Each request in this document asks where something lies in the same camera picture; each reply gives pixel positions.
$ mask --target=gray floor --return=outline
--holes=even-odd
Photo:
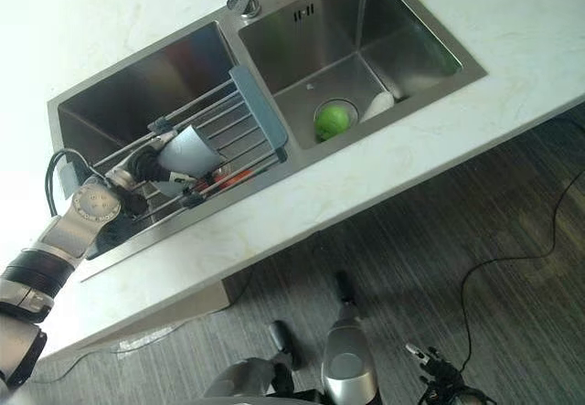
[[[585,109],[573,115],[585,120]],[[546,250],[554,204],[584,167],[585,134],[545,123],[257,264],[227,311],[129,354],[92,355],[65,379],[22,392],[43,404],[197,398],[230,363],[271,355],[266,325],[276,318],[302,343],[307,366],[295,374],[298,388],[318,387],[337,310],[331,274],[344,268],[359,287],[385,403],[416,403],[420,371],[404,343],[437,346],[461,364],[465,271]],[[474,352],[466,379],[499,403],[585,403],[584,211],[585,176],[562,203],[549,257],[490,265],[469,281]],[[34,379],[54,378],[68,363],[41,363]]]

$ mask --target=stainless steel sink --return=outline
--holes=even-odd
[[[177,204],[172,203],[165,212],[144,219],[134,225],[138,234],[103,253],[92,272],[274,184],[485,74],[417,0],[259,3],[262,12],[255,18],[243,19],[222,8],[49,102],[55,148],[77,149],[102,170],[115,162],[112,153],[144,138],[147,125],[156,118],[171,113],[178,123],[194,109],[213,110],[216,104],[234,106],[232,121],[237,122],[231,129],[234,134],[214,142],[222,147],[234,135],[246,133],[249,126],[246,112],[240,111],[237,99],[230,97],[229,70],[240,64],[250,69],[289,134],[280,163],[261,169],[261,175],[196,208],[177,212]],[[321,103],[345,99],[363,113],[381,91],[390,91],[397,104],[318,144],[314,113]],[[196,106],[183,108],[195,99],[199,99]],[[222,126],[217,122],[206,130],[207,135],[217,138],[218,127]],[[257,141],[253,132],[245,137],[239,141],[241,147]],[[247,156],[254,159],[264,150],[258,145]],[[235,168],[247,161],[240,159]],[[153,193],[148,185],[145,187],[145,194]]]
[[[363,114],[382,91],[407,101],[463,68],[480,71],[466,53],[453,55],[451,36],[434,19],[403,0],[297,0],[239,35],[305,149],[320,143],[314,115],[327,101],[350,101]],[[388,112],[395,120],[405,113]]]

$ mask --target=wire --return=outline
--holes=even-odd
[[[65,155],[74,155],[89,172],[103,179],[103,175],[90,165],[88,160],[86,160],[78,151],[68,148],[59,149],[48,161],[47,172],[45,173],[45,197],[47,198],[48,211],[50,212],[51,217],[57,216],[57,208],[55,207],[55,199],[53,198],[53,174],[59,160]]]
[[[557,246],[558,209],[560,208],[560,204],[563,202],[563,199],[568,194],[570,189],[581,178],[581,176],[584,173],[585,173],[585,169],[581,170],[576,176],[573,177],[573,179],[571,179],[569,185],[565,187],[565,189],[560,194],[560,197],[558,198],[558,200],[555,204],[555,207],[554,207],[553,213],[552,213],[552,236],[551,236],[552,242],[551,242],[550,247],[545,252],[543,252],[542,254],[538,254],[537,256],[502,257],[502,258],[491,259],[489,261],[483,261],[483,262],[478,263],[477,265],[473,266],[471,269],[469,269],[467,271],[467,273],[465,274],[465,276],[463,277],[463,279],[461,281],[461,285],[460,285],[460,301],[461,301],[461,308],[463,311],[463,321],[465,323],[465,331],[467,333],[467,357],[463,361],[463,364],[459,370],[460,373],[463,373],[465,371],[465,368],[467,367],[467,364],[471,360],[472,354],[473,354],[472,332],[471,332],[471,327],[469,326],[469,317],[467,314],[467,308],[465,307],[465,284],[468,282],[469,278],[472,276],[472,274],[474,272],[483,268],[486,265],[489,265],[492,263],[497,263],[500,261],[527,261],[527,260],[545,259],[550,254],[552,254],[552,252],[555,250],[555,247]]]
[[[252,281],[252,277],[254,276],[254,268],[252,267],[249,271],[250,276],[248,277],[248,280],[244,283],[244,287],[242,288],[242,290],[240,291],[240,293],[238,294],[238,296],[233,300],[233,302],[231,302],[231,304],[229,306],[226,306],[222,309],[219,309],[218,311],[216,311],[214,314],[217,314],[219,312],[223,312],[227,309],[229,309],[230,307],[233,307],[238,301],[239,299],[244,295],[244,293],[248,290],[248,287],[250,286],[250,282]],[[187,320],[184,323],[181,323],[180,325],[175,326],[174,328],[172,328],[171,330],[169,330],[167,333],[165,333],[164,335],[158,336],[156,339],[149,341],[147,343],[144,343],[138,347],[134,347],[134,348],[128,348],[125,350],[94,350],[92,352],[88,352],[85,355],[81,355],[80,357],[78,357],[70,366],[67,370],[65,370],[61,375],[59,375],[58,377],[54,378],[54,379],[39,379],[39,380],[35,380],[35,379],[31,379],[30,382],[32,382],[33,384],[52,384],[54,382],[59,382],[60,380],[64,379],[71,371],[73,371],[73,369],[86,357],[89,357],[90,355],[95,355],[96,353],[104,353],[104,354],[108,354],[108,355],[121,355],[124,353],[130,353],[130,352],[135,352],[137,350],[140,350],[141,348],[145,348],[147,346],[150,346],[151,344],[155,344],[158,343],[160,341],[162,341],[163,339],[169,337],[170,335],[172,335],[174,332],[176,332],[177,330],[181,329],[182,327],[184,327],[185,325],[188,325],[189,323],[193,322],[194,320]]]

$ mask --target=sink basin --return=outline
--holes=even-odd
[[[382,91],[404,102],[461,71],[442,41],[449,35],[436,30],[403,0],[297,0],[239,35],[297,142],[309,149],[320,143],[314,116],[325,102],[350,101],[361,115]],[[397,120],[403,111],[388,114]]]
[[[228,80],[233,66],[217,26],[203,26],[59,101],[56,113],[61,141],[65,147],[82,151],[91,163],[98,163],[145,135],[148,124],[161,115]],[[216,98],[206,99],[203,106]]]
[[[196,113],[192,124],[230,158],[234,175],[255,173],[191,209],[142,186],[151,211],[133,221],[130,239],[111,239],[98,249],[100,259],[76,278],[86,279],[485,74],[418,0],[259,2],[255,18],[223,7],[48,103],[55,149],[77,149],[102,172],[120,161],[126,145],[145,141],[149,123],[169,114],[173,124],[184,123]],[[244,98],[239,91],[246,84],[233,79],[234,67],[248,75],[254,97],[262,99],[259,108],[238,97]],[[394,96],[392,108],[319,144],[314,117],[321,105],[351,104],[360,115],[382,91]],[[226,109],[229,116],[218,114],[210,124],[212,114]],[[268,126],[254,127],[253,110],[263,111]],[[266,129],[281,131],[278,150],[270,138],[259,141]],[[234,161],[234,154],[242,156]]]

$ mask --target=white marble countertop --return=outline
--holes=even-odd
[[[488,76],[68,285],[43,324],[46,354],[88,344],[585,100],[585,0],[421,2]],[[48,222],[47,100],[223,3],[0,0],[0,264]]]

